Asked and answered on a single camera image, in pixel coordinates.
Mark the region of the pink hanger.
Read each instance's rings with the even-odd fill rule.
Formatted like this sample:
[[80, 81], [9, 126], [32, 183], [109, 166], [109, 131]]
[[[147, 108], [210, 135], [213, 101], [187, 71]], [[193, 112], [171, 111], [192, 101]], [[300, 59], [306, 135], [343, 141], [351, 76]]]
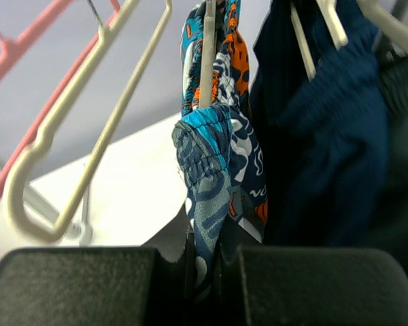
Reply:
[[[72, 1], [51, 27], [0, 81], [0, 160], [5, 164], [60, 81], [97, 34], [97, 18], [114, 13], [113, 1]], [[120, 45], [111, 47], [88, 82], [48, 156], [36, 166], [40, 177], [91, 149], [126, 75], [115, 63]]]

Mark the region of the beige wooden hanger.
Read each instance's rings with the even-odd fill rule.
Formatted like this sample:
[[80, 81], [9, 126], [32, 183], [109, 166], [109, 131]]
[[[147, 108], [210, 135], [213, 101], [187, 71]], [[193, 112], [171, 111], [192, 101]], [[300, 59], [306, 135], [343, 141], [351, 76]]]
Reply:
[[316, 76], [316, 67], [331, 46], [340, 50], [348, 44], [336, 6], [336, 1], [290, 2], [290, 18], [308, 80]]
[[213, 62], [216, 51], [216, 0], [205, 2], [205, 15], [203, 20], [203, 42], [200, 76], [199, 108], [209, 107], [212, 104], [213, 89]]
[[[101, 158], [116, 132], [133, 130], [171, 107], [175, 97], [172, 44], [163, 36], [173, 11], [171, 1], [125, 1], [117, 16], [101, 25], [98, 39], [11, 168], [3, 190], [3, 207], [14, 227], [44, 243], [59, 241], [69, 229]], [[76, 149], [88, 161], [64, 207], [50, 227], [30, 217], [24, 207], [31, 173], [48, 155], [55, 139], [60, 150], [53, 164], [68, 161]]]
[[363, 15], [408, 55], [408, 27], [376, 0], [357, 0]]

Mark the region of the navy blue shorts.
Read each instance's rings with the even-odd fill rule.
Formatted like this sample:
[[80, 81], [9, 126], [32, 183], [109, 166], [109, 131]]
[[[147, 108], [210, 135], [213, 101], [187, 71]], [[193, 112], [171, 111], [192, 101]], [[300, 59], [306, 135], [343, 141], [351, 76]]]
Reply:
[[349, 39], [308, 80], [290, 19], [273, 1], [254, 46], [250, 94], [262, 147], [267, 245], [351, 247], [371, 221], [388, 163], [386, 104], [377, 86], [377, 29], [355, 1], [338, 1]]

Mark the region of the dark grey shorts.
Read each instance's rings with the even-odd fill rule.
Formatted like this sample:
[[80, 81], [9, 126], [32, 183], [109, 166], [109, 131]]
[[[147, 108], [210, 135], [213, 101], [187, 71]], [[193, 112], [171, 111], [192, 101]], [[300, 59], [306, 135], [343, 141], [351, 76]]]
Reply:
[[389, 252], [408, 277], [408, 55], [384, 34], [376, 55], [388, 106], [390, 163], [364, 244]]

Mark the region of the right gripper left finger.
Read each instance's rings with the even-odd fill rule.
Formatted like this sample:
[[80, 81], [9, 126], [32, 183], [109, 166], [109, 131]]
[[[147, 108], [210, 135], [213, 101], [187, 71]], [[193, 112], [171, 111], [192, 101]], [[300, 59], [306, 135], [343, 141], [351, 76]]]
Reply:
[[188, 322], [194, 289], [194, 232], [191, 227], [174, 241], [164, 233], [152, 285], [155, 319], [159, 325], [185, 325]]

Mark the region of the patterned colourful shorts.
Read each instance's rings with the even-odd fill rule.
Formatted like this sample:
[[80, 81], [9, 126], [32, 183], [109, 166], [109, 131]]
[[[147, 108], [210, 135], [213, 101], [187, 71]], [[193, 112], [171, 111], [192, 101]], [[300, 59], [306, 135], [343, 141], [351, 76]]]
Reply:
[[199, 107], [206, 4], [196, 5], [182, 30], [182, 118], [173, 129], [177, 162], [194, 230], [194, 300], [211, 291], [214, 253], [226, 218], [262, 240], [268, 217], [262, 149], [248, 119], [248, 48], [238, 29], [239, 1], [216, 6], [212, 103]]

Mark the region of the metal clothes rack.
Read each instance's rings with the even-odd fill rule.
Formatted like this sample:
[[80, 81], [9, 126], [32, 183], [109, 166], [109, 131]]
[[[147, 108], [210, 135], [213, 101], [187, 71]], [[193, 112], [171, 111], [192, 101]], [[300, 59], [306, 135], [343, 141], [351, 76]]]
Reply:
[[[0, 172], [4, 163], [0, 160]], [[65, 233], [68, 240], [78, 240], [80, 246], [87, 246], [92, 240], [93, 230], [89, 222], [90, 186], [87, 187], [82, 198], [82, 215], [80, 222], [72, 222]], [[53, 207], [37, 190], [30, 185], [26, 186], [24, 200], [27, 206], [33, 209], [46, 221], [54, 223], [58, 217], [58, 210]]]

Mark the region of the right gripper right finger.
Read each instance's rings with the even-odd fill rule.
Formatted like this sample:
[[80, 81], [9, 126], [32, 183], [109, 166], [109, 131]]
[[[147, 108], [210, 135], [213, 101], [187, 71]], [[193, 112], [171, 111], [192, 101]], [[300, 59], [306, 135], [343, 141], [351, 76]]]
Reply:
[[249, 325], [249, 302], [242, 249], [258, 245], [232, 219], [226, 219], [219, 238], [217, 298], [224, 325]]

